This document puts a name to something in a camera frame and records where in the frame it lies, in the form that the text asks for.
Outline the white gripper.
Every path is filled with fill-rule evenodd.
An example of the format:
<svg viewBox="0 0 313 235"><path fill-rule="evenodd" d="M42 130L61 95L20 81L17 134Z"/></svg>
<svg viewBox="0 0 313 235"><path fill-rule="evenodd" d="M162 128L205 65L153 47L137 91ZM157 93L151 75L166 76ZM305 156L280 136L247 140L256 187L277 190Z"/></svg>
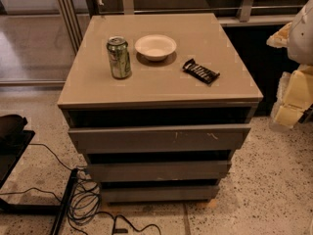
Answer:
<svg viewBox="0 0 313 235"><path fill-rule="evenodd" d="M279 80L277 100L292 108L275 104L273 121L293 128L302 117L302 111L306 111L313 104L313 67L300 65L292 73L284 71Z"/></svg>

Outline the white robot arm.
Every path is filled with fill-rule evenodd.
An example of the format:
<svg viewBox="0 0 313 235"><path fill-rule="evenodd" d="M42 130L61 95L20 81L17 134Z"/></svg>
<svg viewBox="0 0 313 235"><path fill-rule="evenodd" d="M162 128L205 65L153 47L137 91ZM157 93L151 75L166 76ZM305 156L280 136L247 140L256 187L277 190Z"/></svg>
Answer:
<svg viewBox="0 0 313 235"><path fill-rule="evenodd" d="M313 105L313 0L308 0L293 21L271 35L266 44L286 48L289 59L299 64L280 78L271 112L274 125L291 129Z"/></svg>

